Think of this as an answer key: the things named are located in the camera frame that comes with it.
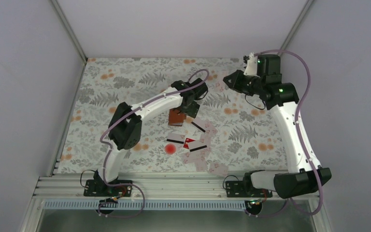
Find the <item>brown leather card holder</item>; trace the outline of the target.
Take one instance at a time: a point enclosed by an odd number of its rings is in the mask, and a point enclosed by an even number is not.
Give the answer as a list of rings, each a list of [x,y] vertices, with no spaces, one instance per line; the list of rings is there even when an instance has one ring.
[[[185,119],[186,119],[186,114],[180,112],[179,110],[177,109],[169,110],[169,119],[168,119],[169,126],[181,127]]]

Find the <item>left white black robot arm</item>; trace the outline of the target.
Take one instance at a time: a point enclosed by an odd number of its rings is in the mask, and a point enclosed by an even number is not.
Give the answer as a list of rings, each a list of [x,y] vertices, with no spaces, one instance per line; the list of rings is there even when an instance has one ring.
[[[100,142],[109,149],[102,166],[98,168],[100,179],[96,183],[96,190],[104,196],[114,192],[120,160],[140,141],[145,122],[170,109],[196,116],[199,110],[197,101],[207,92],[205,81],[198,78],[191,83],[175,81],[156,96],[136,104],[120,103],[107,130],[100,136]]]

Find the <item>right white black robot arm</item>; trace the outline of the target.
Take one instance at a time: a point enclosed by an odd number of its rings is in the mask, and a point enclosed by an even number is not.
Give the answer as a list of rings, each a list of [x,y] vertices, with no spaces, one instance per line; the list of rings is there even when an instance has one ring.
[[[261,189],[271,190],[282,199],[315,193],[332,178],[330,168],[323,167],[313,152],[301,119],[296,88],[284,83],[281,58],[276,54],[244,57],[245,69],[224,77],[224,83],[246,96],[257,95],[275,120],[282,137],[287,173],[251,171],[245,174],[242,189],[254,197]]]

